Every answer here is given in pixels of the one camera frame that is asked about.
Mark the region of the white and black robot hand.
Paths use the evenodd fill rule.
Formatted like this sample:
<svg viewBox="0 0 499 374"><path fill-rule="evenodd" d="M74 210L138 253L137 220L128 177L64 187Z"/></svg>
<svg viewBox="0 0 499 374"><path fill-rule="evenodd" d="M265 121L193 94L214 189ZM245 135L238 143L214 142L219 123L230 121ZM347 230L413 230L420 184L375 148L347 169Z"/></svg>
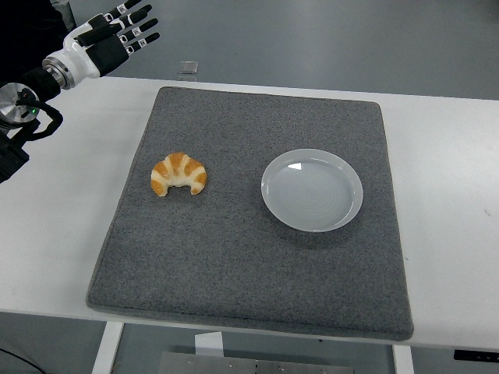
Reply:
<svg viewBox="0 0 499 374"><path fill-rule="evenodd" d="M152 6L140 1L125 1L99 13L63 41L62 50L49 55L45 69L53 69L66 90L86 78L99 78L115 71L133 54L159 39L151 30L158 19L150 17Z"/></svg>

